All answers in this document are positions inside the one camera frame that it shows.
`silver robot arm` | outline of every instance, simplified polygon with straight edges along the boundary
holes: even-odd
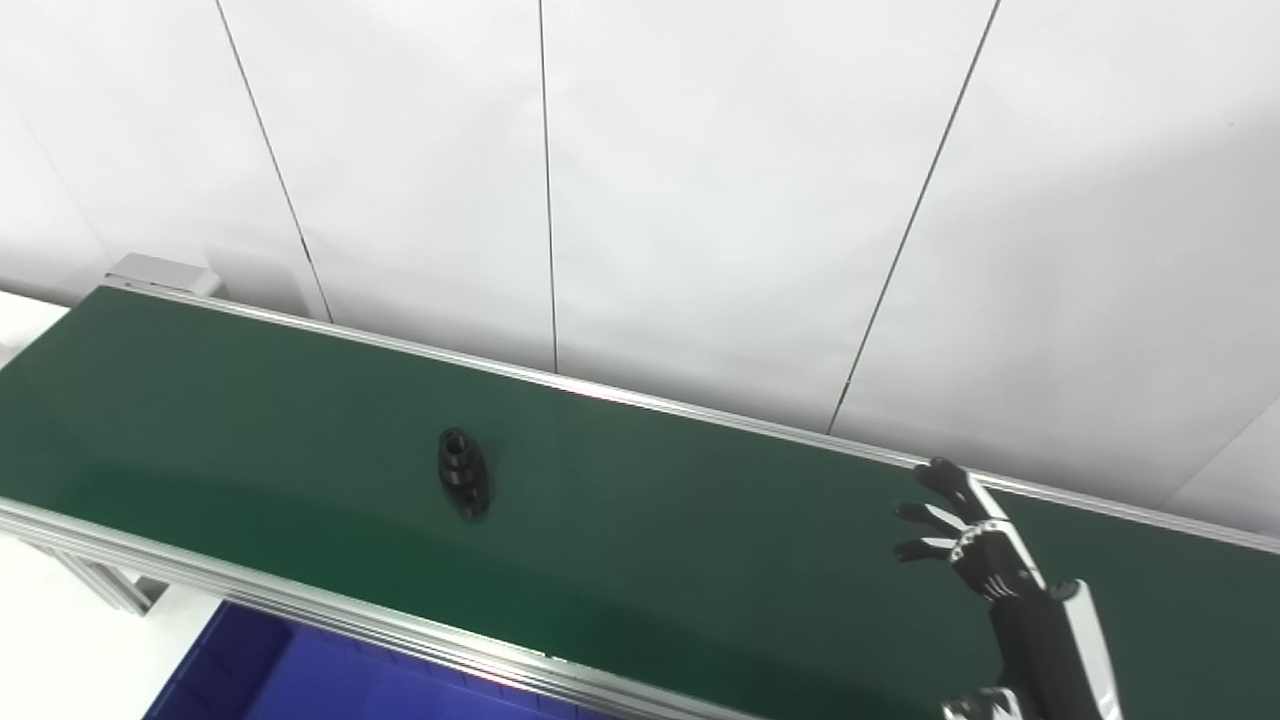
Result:
[[[893,548],[899,560],[950,562],[989,603],[1005,667],[995,685],[942,703],[946,720],[1123,720],[1089,585],[1047,585],[1000,503],[964,469],[936,457],[914,470],[955,512],[901,505],[899,518],[942,537]]]

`black object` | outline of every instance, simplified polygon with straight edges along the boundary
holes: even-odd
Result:
[[[449,428],[440,433],[436,462],[440,484],[453,506],[466,518],[476,518],[489,509],[489,474],[480,445],[465,430]]]
[[[937,559],[989,605],[1005,661],[996,684],[942,703],[946,720],[1121,720],[1111,655],[1088,583],[1048,585],[1021,534],[987,488],[934,457],[915,479],[951,510],[906,503],[899,518],[933,534],[901,543],[904,562]]]

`white wall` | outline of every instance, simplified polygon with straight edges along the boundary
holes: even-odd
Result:
[[[325,316],[215,4],[0,4],[0,87],[111,261],[205,265],[237,300]]]
[[[1280,395],[1277,36],[1268,3],[1005,4],[836,432],[1165,503]],[[1242,483],[1277,478],[1197,487]]]
[[[818,430],[858,357],[837,434],[1280,532],[1270,1],[1005,0],[923,199],[989,0],[223,5],[0,5],[0,286]]]
[[[550,370],[538,5],[223,6],[334,322]]]
[[[824,430],[991,4],[544,8],[561,372]]]

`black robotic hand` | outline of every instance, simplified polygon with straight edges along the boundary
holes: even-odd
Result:
[[[1005,666],[995,685],[942,703],[945,720],[1121,720],[1102,625],[1083,580],[1047,587],[1018,528],[964,469],[934,457],[915,478],[955,512],[924,503],[896,514],[942,537],[893,548],[901,561],[946,560],[989,602]]]
[[[899,544],[893,548],[899,560],[946,560],[965,584],[992,602],[1044,589],[1018,528],[987,488],[942,457],[913,471],[922,486],[946,498],[955,514],[933,505],[900,505],[899,518],[928,525],[943,537]]]

